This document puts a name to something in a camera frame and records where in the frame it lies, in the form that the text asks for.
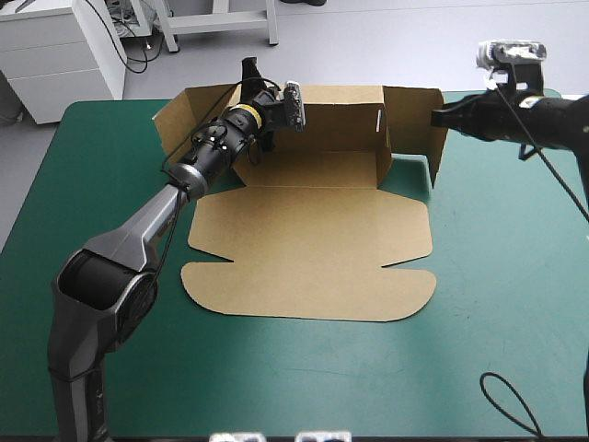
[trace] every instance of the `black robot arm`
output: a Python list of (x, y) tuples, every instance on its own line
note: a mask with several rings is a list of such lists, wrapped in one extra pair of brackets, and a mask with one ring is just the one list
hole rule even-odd
[(271, 141), (275, 130), (300, 132), (305, 126), (299, 86), (266, 88), (262, 80), (251, 81), (260, 77), (255, 59), (243, 63), (249, 81), (240, 103), (205, 124), (157, 195), (119, 228), (90, 239), (52, 282), (48, 358), (61, 442), (109, 438), (104, 355), (117, 350), (153, 306), (156, 246), (179, 209), (203, 197), (254, 141)]
[(589, 96), (578, 100), (545, 97), (540, 65), (545, 59), (546, 48), (535, 41), (482, 43), (477, 65), (493, 74), (506, 74), (506, 82), (498, 84), (496, 89), (469, 95), (434, 110), (432, 125), (454, 129), (483, 141), (518, 143), (521, 145), (519, 157), (526, 160), (534, 152), (525, 151), (530, 139), (505, 105), (503, 96), (538, 147), (573, 152), (589, 202)]

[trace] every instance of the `cardboard box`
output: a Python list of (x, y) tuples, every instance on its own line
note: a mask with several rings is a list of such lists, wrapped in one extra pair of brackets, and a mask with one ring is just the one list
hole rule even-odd
[[(228, 86), (185, 89), (157, 114), (166, 152)], [(232, 262), (188, 263), (183, 284), (201, 306), (225, 314), (406, 318), (431, 298), (435, 277), (390, 265), (431, 253), (427, 207), (377, 186), (391, 152), (427, 156), (434, 183), (446, 130), (430, 126), (430, 112), (443, 104), (442, 94), (310, 86), (303, 99), (303, 133), (276, 133), (274, 150), (258, 166), (245, 157), (235, 164), (246, 187), (198, 202), (190, 245)]]

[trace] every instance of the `black cable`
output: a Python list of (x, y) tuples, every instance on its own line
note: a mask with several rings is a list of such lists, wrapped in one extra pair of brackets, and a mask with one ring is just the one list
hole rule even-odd
[(517, 112), (515, 112), (515, 110), (512, 107), (512, 105), (509, 103), (509, 101), (507, 101), (507, 98), (501, 92), (501, 88), (500, 87), (497, 87), (495, 90), (497, 90), (497, 93), (502, 98), (503, 102), (505, 103), (505, 106), (507, 106), (507, 108), (512, 113), (512, 115), (514, 116), (515, 120), (517, 121), (517, 123), (521, 127), (521, 129), (524, 131), (525, 135), (528, 138), (529, 144), (534, 148), (534, 150), (536, 151), (536, 153), (538, 154), (538, 156), (540, 158), (542, 158), (542, 161), (544, 161), (544, 164), (550, 170), (550, 172), (552, 173), (552, 176), (556, 179), (556, 181), (559, 182), (560, 186), (562, 186), (562, 189), (564, 189), (564, 191), (566, 191), (566, 193), (568, 193), (568, 195), (571, 197), (572, 202), (574, 203), (574, 205), (577, 206), (577, 209), (579, 209), (579, 212), (581, 212), (581, 215), (583, 215), (583, 217), (585, 218), (585, 220), (589, 223), (589, 213), (587, 213), (587, 211), (583, 207), (583, 204), (581, 203), (581, 201), (579, 200), (579, 198), (577, 198), (577, 195), (574, 194), (574, 192), (571, 190), (571, 188), (565, 182), (565, 180), (562, 178), (562, 176), (559, 174), (559, 172), (557, 172), (557, 170), (554, 168), (554, 166), (552, 166), (552, 163), (550, 163), (549, 159), (546, 158), (546, 156), (544, 155), (544, 152), (542, 152), (542, 150), (537, 146), (537, 143), (534, 140), (534, 137), (527, 130), (527, 127), (525, 127), (524, 122), (522, 122), (522, 120), (519, 118), (519, 115), (517, 115)]
[[(487, 391), (487, 388), (485, 387), (485, 379), (486, 378), (497, 378), (514, 394), (514, 396), (517, 398), (517, 400), (519, 400), (519, 403), (521, 403), (522, 406), (524, 407), (524, 410), (527, 413), (527, 415), (529, 416), (530, 420), (532, 421), (534, 428), (532, 428), (529, 425), (524, 424), (522, 421), (520, 421), (519, 419), (517, 419), (513, 415), (506, 412), (505, 409), (501, 405), (499, 405), (499, 403), (497, 403), (496, 400), (494, 400), (492, 398), (492, 396)], [(542, 430), (540, 429), (540, 425), (538, 424), (536, 417), (534, 416), (534, 414), (530, 410), (530, 407), (528, 407), (527, 403), (525, 403), (525, 401), (524, 401), (524, 398), (522, 398), (522, 396), (517, 392), (515, 387), (507, 379), (505, 379), (501, 375), (498, 375), (497, 373), (487, 371), (487, 372), (483, 373), (482, 375), (480, 375), (479, 385), (480, 385), (480, 390), (482, 391), (482, 394), (485, 396), (485, 398), (487, 398), (487, 401), (489, 401), (489, 403), (495, 408), (495, 410), (497, 410), (499, 413), (501, 413), (503, 416), (505, 416), (507, 419), (512, 421), (514, 424), (516, 424), (520, 428), (526, 430), (529, 434), (534, 435), (539, 439), (546, 438), (544, 436), (544, 434), (542, 434)]]
[(162, 251), (162, 256), (159, 260), (159, 264), (157, 265), (156, 271), (154, 272), (154, 278), (151, 280), (145, 292), (149, 292), (153, 286), (157, 282), (157, 278), (162, 273), (162, 269), (164, 268), (164, 263), (166, 262), (167, 253), (169, 252), (169, 246), (172, 243), (172, 239), (174, 238), (174, 231), (176, 230), (176, 225), (178, 224), (178, 218), (180, 216), (180, 209), (182, 208), (182, 194), (185, 193), (184, 190), (178, 189), (178, 193), (176, 194), (176, 202), (174, 204), (174, 215), (172, 217), (171, 226), (169, 229), (169, 233), (167, 234), (166, 238), (166, 245), (164, 246), (164, 250)]
[[(136, 39), (139, 38), (139, 37), (137, 37), (137, 34), (135, 34), (133, 32), (133, 30), (131, 29), (131, 27), (129, 27), (129, 25), (127, 25), (123, 20), (121, 20), (120, 18), (116, 18), (116, 17), (111, 17), (111, 18), (112, 18), (113, 21), (116, 21), (117, 23), (121, 23), (129, 32), (131, 32), (131, 34)], [(157, 48), (157, 53), (152, 58), (147, 58), (147, 52), (142, 47), (141, 48), (141, 51), (144, 53), (144, 59), (143, 60), (139, 60), (137, 58), (132, 58), (129, 55), (127, 55), (127, 60), (131, 60), (131, 61), (137, 62), (137, 63), (150, 63), (150, 62), (153, 62), (162, 53), (162, 48), (163, 47), (164, 47), (164, 34), (162, 34), (162, 38), (159, 40), (159, 47)]]
[[(112, 43), (112, 46), (114, 47), (115, 52), (119, 56), (119, 60), (121, 60), (121, 63), (125, 66), (125, 69), (127, 69), (130, 72), (133, 72), (134, 74), (142, 74), (143, 72), (145, 72), (147, 70), (147, 54), (145, 53), (145, 51), (144, 51), (144, 56), (145, 56), (145, 58), (144, 58), (144, 63), (145, 63), (144, 67), (141, 70), (138, 70), (138, 71), (134, 70), (122, 58), (122, 55), (119, 52), (119, 48), (117, 48), (117, 44), (114, 42), (114, 38), (112, 37), (112, 34), (110, 34), (109, 27), (107, 26), (106, 22), (104, 21), (104, 19), (100, 15), (100, 13), (97, 11), (97, 9), (94, 7), (94, 5), (92, 5), (92, 3), (90, 3), (90, 0), (85, 0), (85, 1), (92, 8), (92, 10), (94, 11), (94, 13), (97, 15), (97, 17), (99, 18), (100, 22), (102, 23), (102, 26), (104, 26), (104, 29), (107, 31), (107, 34), (109, 34), (110, 42)], [(132, 30), (131, 30), (131, 33), (132, 33), (132, 35), (134, 37), (137, 37)]]
[(214, 110), (214, 108), (216, 108), (218, 106), (218, 104), (221, 102), (221, 100), (224, 97), (226, 97), (230, 92), (232, 92), (237, 86), (242, 85), (243, 83), (247, 83), (248, 81), (254, 81), (254, 80), (265, 81), (266, 83), (270, 83), (271, 85), (277, 87), (278, 90), (281, 90), (281, 87), (277, 83), (275, 83), (274, 81), (269, 80), (268, 78), (258, 77), (258, 76), (254, 76), (251, 78), (244, 78), (243, 80), (240, 80), (240, 81), (234, 83), (223, 94), (221, 94), (221, 96), (217, 99), (217, 101), (214, 103), (214, 105), (211, 106), (211, 108), (209, 108), (209, 110), (204, 114), (204, 116), (201, 118), (201, 120), (198, 122), (198, 124), (190, 132), (188, 132), (188, 134), (182, 139), (182, 141), (180, 141), (171, 150), (171, 152), (166, 155), (166, 157), (164, 158), (164, 161), (162, 161), (162, 165), (161, 165), (160, 170), (162, 172), (166, 172), (165, 171), (166, 163), (169, 161), (169, 159), (172, 158), (174, 156), (174, 154), (176, 154), (180, 150), (180, 148), (184, 145), (184, 143), (186, 143), (187, 140), (192, 138), (196, 133), (198, 133), (202, 129), (202, 124), (206, 121), (206, 119), (209, 117), (211, 112)]
[[(156, 55), (154, 55), (154, 56), (153, 56), (153, 57), (151, 57), (151, 58), (148, 58), (148, 59), (147, 59), (147, 62), (148, 62), (148, 63), (151, 63), (151, 62), (153, 62), (155, 59), (157, 59), (157, 57), (159, 57), (159, 55), (162, 53), (162, 48), (163, 48), (163, 47), (164, 47), (164, 34), (162, 34), (162, 37), (161, 37), (161, 39), (159, 39), (159, 46), (158, 46), (158, 48), (157, 48)], [(133, 61), (133, 62), (137, 62), (137, 63), (143, 63), (143, 62), (144, 62), (143, 60), (137, 60), (136, 58), (132, 58), (132, 57), (130, 57), (129, 55), (127, 55), (127, 60), (131, 60), (131, 61)]]

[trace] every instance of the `green tabletop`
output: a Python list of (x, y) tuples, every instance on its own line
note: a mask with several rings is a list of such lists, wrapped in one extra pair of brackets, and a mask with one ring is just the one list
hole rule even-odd
[[(446, 94), (454, 100), (463, 94)], [(163, 100), (72, 106), (0, 256), (0, 435), (52, 435), (49, 283), (87, 238), (124, 221), (165, 183), (151, 117)], [(425, 201), (433, 254), (403, 264), (438, 286), (390, 323), (228, 317), (189, 299), (179, 272), (183, 212), (159, 299), (107, 356), (114, 436), (350, 429), (364, 436), (517, 436), (479, 391), (496, 370), (547, 435), (584, 431), (589, 344), (587, 225), (537, 158), (450, 133), (434, 190), (424, 163), (399, 159), (382, 189)], [(581, 192), (573, 155), (549, 153)], [(217, 190), (238, 185), (228, 176)], [(515, 413), (514, 400), (493, 389)]]

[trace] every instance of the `white drawer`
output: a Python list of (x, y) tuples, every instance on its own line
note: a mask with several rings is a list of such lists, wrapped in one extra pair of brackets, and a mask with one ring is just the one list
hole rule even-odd
[(36, 123), (58, 122), (77, 101), (113, 99), (98, 69), (8, 80)]
[(85, 42), (0, 52), (0, 71), (9, 80), (96, 68), (98, 64)]
[(0, 22), (0, 52), (84, 40), (74, 14)]

